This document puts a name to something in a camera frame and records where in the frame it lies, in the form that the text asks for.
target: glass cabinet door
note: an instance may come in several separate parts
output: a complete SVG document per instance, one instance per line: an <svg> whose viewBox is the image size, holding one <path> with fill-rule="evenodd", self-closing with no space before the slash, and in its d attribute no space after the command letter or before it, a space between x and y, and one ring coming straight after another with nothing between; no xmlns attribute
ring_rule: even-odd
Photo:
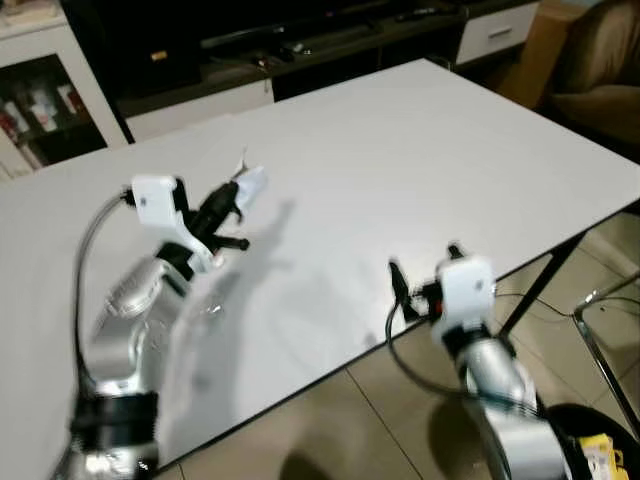
<svg viewBox="0 0 640 480"><path fill-rule="evenodd" d="M0 68L0 126L33 170L107 146L57 55Z"/></svg>

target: brown armchair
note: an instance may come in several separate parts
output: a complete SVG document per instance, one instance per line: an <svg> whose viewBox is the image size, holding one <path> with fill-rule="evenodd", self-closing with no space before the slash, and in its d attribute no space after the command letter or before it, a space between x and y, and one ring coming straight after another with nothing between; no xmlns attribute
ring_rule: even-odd
<svg viewBox="0 0 640 480"><path fill-rule="evenodd" d="M605 0L571 26L543 112L640 164L640 0Z"/></svg>

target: white drawer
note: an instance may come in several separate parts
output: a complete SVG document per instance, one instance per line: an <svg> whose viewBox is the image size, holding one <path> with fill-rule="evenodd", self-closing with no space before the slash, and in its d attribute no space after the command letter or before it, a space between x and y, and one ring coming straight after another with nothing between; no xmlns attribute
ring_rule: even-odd
<svg viewBox="0 0 640 480"><path fill-rule="evenodd" d="M271 80L260 80L206 97L127 118L137 142L225 113L240 113L273 103Z"/></svg>
<svg viewBox="0 0 640 480"><path fill-rule="evenodd" d="M528 3L469 20L464 27L456 64L523 43L537 9L538 3Z"/></svg>

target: yellow object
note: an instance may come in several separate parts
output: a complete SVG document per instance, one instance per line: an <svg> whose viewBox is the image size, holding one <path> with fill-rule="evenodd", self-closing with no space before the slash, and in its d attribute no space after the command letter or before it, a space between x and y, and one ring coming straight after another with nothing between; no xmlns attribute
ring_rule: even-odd
<svg viewBox="0 0 640 480"><path fill-rule="evenodd" d="M609 436L601 433L593 437L581 437L579 440L594 480L629 480L627 471L623 468L622 452L613 449L613 440Z"/></svg>
<svg viewBox="0 0 640 480"><path fill-rule="evenodd" d="M169 55L166 50L159 50L157 52L153 52L151 54L151 60L153 62L158 62L160 60L165 60Z"/></svg>

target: white table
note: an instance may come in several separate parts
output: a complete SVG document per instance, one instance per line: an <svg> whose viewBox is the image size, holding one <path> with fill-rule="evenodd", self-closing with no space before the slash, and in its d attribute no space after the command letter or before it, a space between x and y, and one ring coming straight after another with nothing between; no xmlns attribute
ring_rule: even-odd
<svg viewBox="0 0 640 480"><path fill-rule="evenodd" d="M90 217L135 173L183 176L196 204L244 146L270 186L242 227L252 248L197 285L224 318L176 340L165 463L382 342L390 256L418 282L459 240L502 276L640 196L636 165L425 61L2 186L3 477L44 478L66 438L72 256ZM154 248L133 212L107 223L86 323Z"/></svg>

